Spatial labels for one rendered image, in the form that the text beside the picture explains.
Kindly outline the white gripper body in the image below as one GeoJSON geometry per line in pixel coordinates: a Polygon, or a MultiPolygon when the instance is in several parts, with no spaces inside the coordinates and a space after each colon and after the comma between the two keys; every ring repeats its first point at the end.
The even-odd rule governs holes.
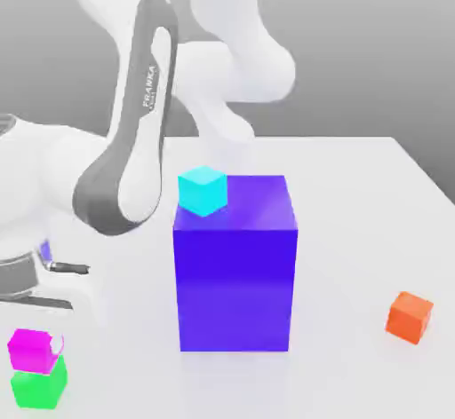
{"type": "Polygon", "coordinates": [[[92,329],[104,324],[105,307],[88,275],[45,273],[31,293],[0,299],[0,326],[39,330],[92,329]]]}

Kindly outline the small magenta cube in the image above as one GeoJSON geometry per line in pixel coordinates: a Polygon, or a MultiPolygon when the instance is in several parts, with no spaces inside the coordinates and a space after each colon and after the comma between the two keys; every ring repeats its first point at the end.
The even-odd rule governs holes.
{"type": "Polygon", "coordinates": [[[12,368],[49,375],[60,356],[51,352],[51,335],[48,331],[17,328],[7,344],[12,368]]]}

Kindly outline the small green cube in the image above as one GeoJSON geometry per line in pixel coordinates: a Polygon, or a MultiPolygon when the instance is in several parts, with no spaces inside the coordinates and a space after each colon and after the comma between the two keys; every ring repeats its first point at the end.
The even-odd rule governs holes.
{"type": "Polygon", "coordinates": [[[49,375],[17,371],[10,384],[18,407],[55,409],[68,384],[64,355],[57,358],[49,375]]]}

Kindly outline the small cyan cube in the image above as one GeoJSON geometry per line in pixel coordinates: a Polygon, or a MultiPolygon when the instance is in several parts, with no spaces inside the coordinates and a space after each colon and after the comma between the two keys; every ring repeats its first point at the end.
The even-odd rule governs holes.
{"type": "Polygon", "coordinates": [[[228,205],[228,177],[208,166],[196,167],[178,176],[179,206],[207,217],[228,205]]]}

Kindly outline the small orange cube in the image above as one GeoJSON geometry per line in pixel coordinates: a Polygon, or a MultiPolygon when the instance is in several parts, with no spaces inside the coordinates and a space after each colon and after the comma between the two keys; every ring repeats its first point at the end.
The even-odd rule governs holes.
{"type": "Polygon", "coordinates": [[[385,330],[408,343],[418,344],[427,329],[433,308],[431,301],[402,291],[390,306],[385,330]]]}

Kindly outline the large blue box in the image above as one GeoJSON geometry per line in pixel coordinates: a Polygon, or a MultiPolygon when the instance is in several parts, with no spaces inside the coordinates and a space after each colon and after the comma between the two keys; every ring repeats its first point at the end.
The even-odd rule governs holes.
{"type": "Polygon", "coordinates": [[[180,349],[289,348],[299,229],[282,175],[230,176],[227,207],[172,228],[180,349]]]}

